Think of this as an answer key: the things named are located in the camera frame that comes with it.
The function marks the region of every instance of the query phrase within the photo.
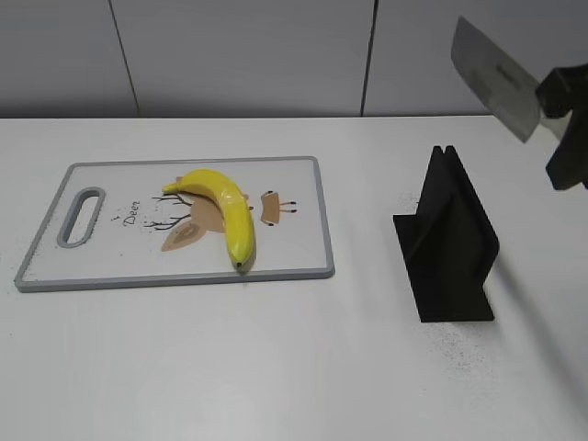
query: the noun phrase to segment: black stand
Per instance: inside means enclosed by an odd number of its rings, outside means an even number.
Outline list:
[[[453,146],[433,149],[416,214],[394,225],[421,322],[494,320],[482,285],[498,238]]]

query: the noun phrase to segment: banana tip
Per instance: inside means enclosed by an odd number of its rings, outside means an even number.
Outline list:
[[[179,188],[177,187],[176,183],[173,184],[169,184],[168,186],[165,186],[163,189],[163,192],[165,194],[167,193],[177,193],[179,191]]]

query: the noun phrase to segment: knife blade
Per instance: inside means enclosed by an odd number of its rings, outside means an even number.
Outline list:
[[[458,20],[451,60],[484,106],[526,142],[541,121],[538,80],[464,17]],[[548,124],[561,134],[565,131],[561,123]]]

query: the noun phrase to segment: deer ear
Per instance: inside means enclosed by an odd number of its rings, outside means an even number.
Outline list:
[[[170,231],[162,251],[173,251],[196,242],[206,234],[206,230],[190,221],[181,223]]]

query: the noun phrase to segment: cutting board handle hole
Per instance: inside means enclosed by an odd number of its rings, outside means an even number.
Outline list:
[[[75,248],[87,242],[96,225],[105,195],[105,191],[99,187],[84,188],[75,195],[57,236],[60,247]]]

